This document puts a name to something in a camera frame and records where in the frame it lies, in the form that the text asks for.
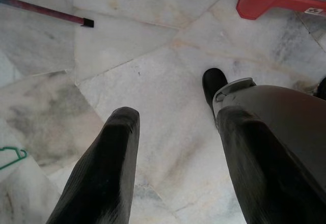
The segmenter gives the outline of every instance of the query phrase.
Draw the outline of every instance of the red plastic stool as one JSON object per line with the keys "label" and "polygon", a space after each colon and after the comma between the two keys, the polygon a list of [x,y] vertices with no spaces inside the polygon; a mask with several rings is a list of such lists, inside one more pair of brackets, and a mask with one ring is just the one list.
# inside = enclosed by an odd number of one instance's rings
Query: red plastic stool
{"label": "red plastic stool", "polygon": [[326,16],[326,2],[318,0],[239,0],[236,9],[241,18],[257,19],[272,7]]}

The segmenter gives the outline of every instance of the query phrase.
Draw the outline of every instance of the red plastic object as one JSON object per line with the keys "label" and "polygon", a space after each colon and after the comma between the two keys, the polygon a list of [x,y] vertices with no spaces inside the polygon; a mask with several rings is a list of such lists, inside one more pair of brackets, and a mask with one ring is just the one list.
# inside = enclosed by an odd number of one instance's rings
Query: red plastic object
{"label": "red plastic object", "polygon": [[257,19],[273,7],[318,15],[326,13],[326,2],[318,0],[239,0],[236,9],[241,18]]}

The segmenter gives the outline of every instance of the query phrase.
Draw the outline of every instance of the marble floor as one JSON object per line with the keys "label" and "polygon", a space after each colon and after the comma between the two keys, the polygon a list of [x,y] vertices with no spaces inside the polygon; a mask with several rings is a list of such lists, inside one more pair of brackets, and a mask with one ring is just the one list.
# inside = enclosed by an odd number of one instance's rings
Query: marble floor
{"label": "marble floor", "polygon": [[131,224],[245,223],[202,74],[307,91],[326,76],[325,18],[275,8],[245,20],[237,0],[22,1],[95,27],[0,5],[0,146],[29,152],[0,171],[0,223],[45,223],[122,106],[141,116]]}

